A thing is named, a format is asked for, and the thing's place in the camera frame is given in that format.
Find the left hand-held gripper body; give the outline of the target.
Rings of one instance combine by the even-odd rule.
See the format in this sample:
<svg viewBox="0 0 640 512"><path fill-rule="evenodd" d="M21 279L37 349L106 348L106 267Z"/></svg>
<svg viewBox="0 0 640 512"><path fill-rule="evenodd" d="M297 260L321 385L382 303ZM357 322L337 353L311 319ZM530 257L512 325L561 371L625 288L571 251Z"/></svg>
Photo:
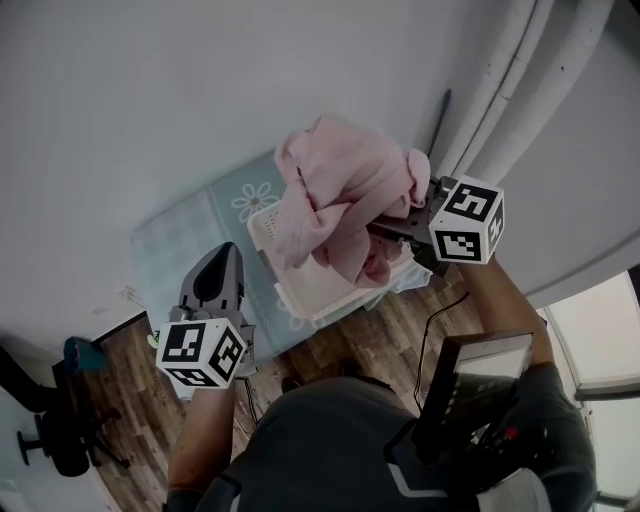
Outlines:
<svg viewBox="0 0 640 512"><path fill-rule="evenodd" d="M225 242L187 273L158 334L156 366L189 389L227 389L254 367L255 327L245 319L243 260Z"/></svg>

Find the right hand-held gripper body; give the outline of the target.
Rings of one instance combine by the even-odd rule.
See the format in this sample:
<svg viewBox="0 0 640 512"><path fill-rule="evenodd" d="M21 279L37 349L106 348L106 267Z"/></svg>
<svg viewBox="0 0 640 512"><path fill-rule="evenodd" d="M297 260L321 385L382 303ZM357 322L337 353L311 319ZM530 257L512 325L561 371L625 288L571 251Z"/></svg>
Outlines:
<svg viewBox="0 0 640 512"><path fill-rule="evenodd" d="M413 207L404 219L380 216L370 231L403 243L436 275L451 264L485 265L504 231L504 191L466 175L433 179L424 207Z"/></svg>

